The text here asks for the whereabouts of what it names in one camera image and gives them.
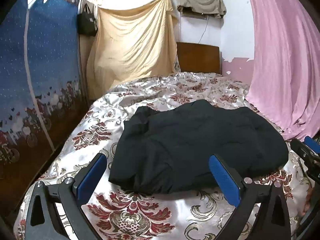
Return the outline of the person's right hand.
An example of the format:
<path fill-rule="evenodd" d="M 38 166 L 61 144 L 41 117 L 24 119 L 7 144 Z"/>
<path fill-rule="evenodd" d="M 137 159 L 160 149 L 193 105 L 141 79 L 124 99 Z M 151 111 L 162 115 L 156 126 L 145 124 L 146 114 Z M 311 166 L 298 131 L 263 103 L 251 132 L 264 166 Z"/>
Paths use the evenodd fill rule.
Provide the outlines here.
<path fill-rule="evenodd" d="M 314 188 L 309 188 L 308 191 L 307 191 L 305 204 L 304 204 L 304 208 L 303 208 L 303 211 L 302 211 L 302 216 L 304 216 L 307 213 L 307 211 L 310 209 L 310 199 L 312 197 L 313 190 L 314 190 Z"/>

